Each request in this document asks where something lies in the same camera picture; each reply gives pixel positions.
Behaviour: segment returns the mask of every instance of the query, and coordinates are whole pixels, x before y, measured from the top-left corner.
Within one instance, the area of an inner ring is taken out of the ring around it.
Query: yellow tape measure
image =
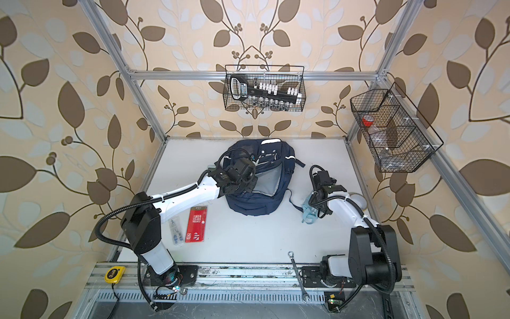
[[[122,277],[125,270],[126,270],[126,267],[124,267],[124,266],[111,267],[110,270],[108,270],[105,275],[105,281],[109,284],[118,283],[120,281],[120,277]]]

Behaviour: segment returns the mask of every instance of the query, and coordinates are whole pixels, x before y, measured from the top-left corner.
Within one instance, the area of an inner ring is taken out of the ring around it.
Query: combination wrench
[[[307,301],[310,300],[310,295],[304,289],[303,280],[302,280],[301,276],[299,275],[299,271],[297,270],[296,262],[294,261],[294,253],[293,252],[289,252],[289,258],[290,258],[290,261],[292,261],[292,267],[294,268],[294,272],[296,273],[297,282],[299,283],[299,287],[301,288],[301,293],[302,293],[301,299],[303,300],[304,303],[307,303]]]

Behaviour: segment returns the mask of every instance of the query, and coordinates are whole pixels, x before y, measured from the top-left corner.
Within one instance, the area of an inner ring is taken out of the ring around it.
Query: brown leaf
[[[83,102],[71,83],[66,82],[60,89],[59,111],[64,120],[73,128],[78,128],[85,119]]]
[[[401,78],[395,78],[395,89],[397,89],[397,92],[402,96],[402,98],[405,97],[405,82]]]
[[[324,138],[326,135],[319,133],[319,132],[312,132],[311,138]]]
[[[287,32],[283,30],[274,30],[273,32],[273,41],[276,43],[276,45],[281,47],[288,47],[290,46],[290,39],[287,35]]]
[[[186,135],[186,137],[190,137],[190,138],[201,138],[201,134],[200,132],[193,132],[193,133],[190,133],[188,135]]]
[[[108,225],[108,219],[106,220],[106,222],[104,222],[102,225],[101,225],[101,228],[99,229],[99,232],[102,234],[105,229],[106,229],[106,226]],[[92,230],[92,233],[90,234],[90,237],[89,237],[89,241],[88,242],[91,242],[91,241],[95,241],[97,239],[96,235],[95,235],[95,232],[94,230]]]
[[[44,59],[25,64],[21,69],[21,78],[27,85],[38,86],[46,80],[48,73],[49,61]]]
[[[390,177],[390,190],[398,192],[407,183],[407,173],[393,173]]]
[[[344,66],[339,69],[336,69],[335,72],[354,72],[354,68],[351,66]]]
[[[112,34],[112,36],[113,36],[113,39],[115,40],[115,43],[117,44],[117,47],[119,48],[119,50],[122,50],[122,44],[120,44],[119,36],[116,33]]]
[[[321,106],[320,110],[326,114],[333,114],[333,109],[329,106]]]
[[[379,171],[379,167],[377,167],[376,164],[374,165],[374,173],[375,173],[375,177],[377,178],[377,180],[379,182],[382,182],[384,177],[383,177],[383,174]]]
[[[121,78],[115,79],[115,87],[117,88],[120,99],[124,101],[124,82]]]
[[[88,53],[96,54],[99,53],[101,47],[97,40],[87,32],[77,32],[72,35],[76,43]]]
[[[108,125],[108,144],[110,144],[111,148],[116,149],[119,146],[121,136],[122,131],[120,129],[119,119],[117,115],[113,115]]]
[[[426,7],[426,8],[429,8],[429,9],[432,9],[432,8],[435,8],[436,5],[438,4],[438,0],[425,0],[423,2],[423,5]]]
[[[269,129],[269,127],[267,126],[260,126],[259,125],[259,133],[262,135],[262,136],[265,136],[265,137],[268,137],[269,134],[271,134],[271,130]]]
[[[57,309],[53,310],[48,319],[64,319],[67,315],[67,312],[69,311],[69,308],[71,308],[71,304],[72,301],[68,301]]]
[[[212,22],[218,23],[223,20],[223,9],[215,0],[200,0],[200,5],[203,13]]]
[[[187,106],[181,106],[177,109],[177,114],[186,114],[188,110],[189,108]]]
[[[391,119],[388,125],[386,126],[385,132],[386,132],[386,144],[388,145],[388,148],[390,149],[397,148],[398,131],[393,119]]]
[[[347,95],[349,95],[349,93],[350,93],[350,85],[347,85],[346,87],[344,87],[342,92],[340,92],[339,98],[344,99]]]
[[[432,230],[443,243],[461,252],[476,251],[468,236],[445,216],[432,215],[429,222]]]
[[[479,159],[461,168],[460,173],[478,195],[496,196],[510,192],[510,167],[491,159]]]
[[[438,112],[439,96],[434,85],[430,83],[418,103],[416,116],[420,119],[423,126],[428,128],[434,122],[436,116],[438,116]]]
[[[146,26],[140,30],[140,34],[147,41],[157,42],[165,36],[165,28],[156,26]]]
[[[393,33],[389,32],[386,36],[386,40],[384,41],[384,49],[388,47],[388,44],[390,44],[391,37],[393,36]]]
[[[158,85],[158,92],[166,100],[170,99],[170,94],[168,94],[168,92],[161,85]]]
[[[287,92],[288,89],[296,88],[298,85],[298,81],[285,81],[279,91]]]
[[[221,127],[226,129],[227,131],[236,131],[237,130],[236,125],[234,123],[232,123],[232,122],[229,122],[229,121],[220,120],[220,125],[221,125]]]
[[[290,64],[289,63],[285,64],[278,70],[278,72],[290,72]]]
[[[385,24],[397,14],[402,0],[379,0],[375,9],[375,20],[378,24]]]
[[[414,184],[405,184],[395,194],[395,200],[397,204],[402,207],[409,206],[413,202],[415,192],[416,186]]]
[[[179,122],[177,123],[177,125],[179,125],[179,126],[180,126],[180,127],[182,127],[182,128],[188,128],[188,127],[190,127],[190,126],[195,125],[195,122],[191,122],[191,121],[179,121]]]
[[[289,119],[280,121],[274,125],[274,130],[275,131],[283,131],[290,126],[291,122],[292,121]]]
[[[74,7],[78,3],[78,0],[62,0],[62,4],[66,7]]]
[[[228,30],[220,30],[214,36],[213,45],[215,47],[224,47],[230,42],[230,32]]]
[[[209,85],[219,94],[223,94],[223,90],[227,90],[227,87],[221,82],[209,82]]]
[[[37,171],[27,162],[12,156],[0,156],[0,193],[22,188],[30,183]]]
[[[67,227],[71,217],[64,212],[46,216],[30,227],[14,244],[17,248],[34,248],[55,239]]]
[[[281,22],[289,22],[292,20],[299,10],[300,0],[284,0],[278,8],[278,19]]]
[[[103,76],[97,81],[97,96],[103,96],[110,88],[110,76]]]
[[[494,36],[496,35],[496,30],[494,29],[494,25],[489,20],[482,18],[478,25],[476,26],[475,31],[475,41],[482,49],[487,50],[492,41],[494,41]]]
[[[451,85],[457,89],[465,88],[471,80],[471,71],[468,67],[453,61],[446,63],[446,74],[448,74]]]
[[[226,110],[227,110],[228,112],[237,112],[237,111],[239,111],[239,105],[237,105],[237,104],[230,104],[230,105],[226,108]]]
[[[354,24],[338,28],[338,34],[342,39],[347,41],[355,41],[361,39],[363,36],[363,28]]]
[[[243,127],[243,129],[241,130],[241,135],[242,136],[250,136],[250,134],[253,132],[253,125],[250,125],[250,126],[245,126]]]
[[[141,117],[138,121],[136,121],[136,125],[138,125],[138,127],[142,131],[145,131],[149,126],[147,120],[144,117]]]
[[[450,319],[469,319],[469,311],[464,297],[459,292],[452,293],[446,300],[446,310]]]
[[[427,36],[424,34],[417,33],[413,35],[404,45],[404,54],[410,56],[411,54],[418,52],[418,50],[425,44],[426,40]]]
[[[405,241],[413,245],[413,238],[411,237],[411,233],[409,232],[409,228],[407,228],[407,225],[402,220],[402,218],[397,219],[397,228],[400,232],[400,236],[404,238]]]
[[[445,319],[443,317],[443,315],[439,311],[437,311],[434,307],[429,306],[429,305],[425,305],[425,307],[427,308],[427,312],[428,312],[428,315],[430,316],[430,319]]]
[[[99,0],[103,11],[118,25],[128,22],[128,11],[122,0]]]
[[[104,205],[110,200],[110,191],[98,182],[87,182],[87,192],[94,204]]]
[[[321,126],[323,128],[329,128],[329,127],[333,126],[333,121],[330,121],[330,120],[319,121],[319,122],[315,122],[315,124],[317,124],[318,126]]]
[[[3,47],[9,46],[16,41],[18,31],[16,25],[9,16],[0,19],[0,45]]]
[[[41,289],[32,289],[21,309],[21,319],[39,319],[48,307],[48,295]]]
[[[107,190],[114,190],[117,188],[117,176],[115,173],[109,168],[98,168],[96,169],[97,180],[100,182]]]
[[[128,181],[133,177],[133,173],[135,172],[135,160],[131,160],[126,167],[124,172],[124,178]]]

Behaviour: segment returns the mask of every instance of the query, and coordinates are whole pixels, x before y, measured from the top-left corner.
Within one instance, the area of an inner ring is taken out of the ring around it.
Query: black wire basket
[[[302,112],[307,99],[303,72],[304,66],[296,65],[226,65],[225,110]]]
[[[404,109],[400,92],[393,84],[389,90],[372,89],[350,99],[354,118],[381,173],[412,173],[444,144],[410,99],[416,114]],[[430,128],[437,141],[429,140],[418,123]]]

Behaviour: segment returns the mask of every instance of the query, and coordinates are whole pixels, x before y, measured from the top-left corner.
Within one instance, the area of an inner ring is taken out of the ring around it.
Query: navy blue backpack
[[[253,192],[239,191],[226,195],[228,206],[233,210],[251,216],[267,215],[275,211],[282,202],[285,191],[294,173],[295,164],[304,164],[294,156],[294,149],[279,138],[244,139],[230,149],[240,148],[250,154],[250,160],[257,165],[257,184]],[[233,150],[225,156],[223,168],[246,157],[246,153]]]

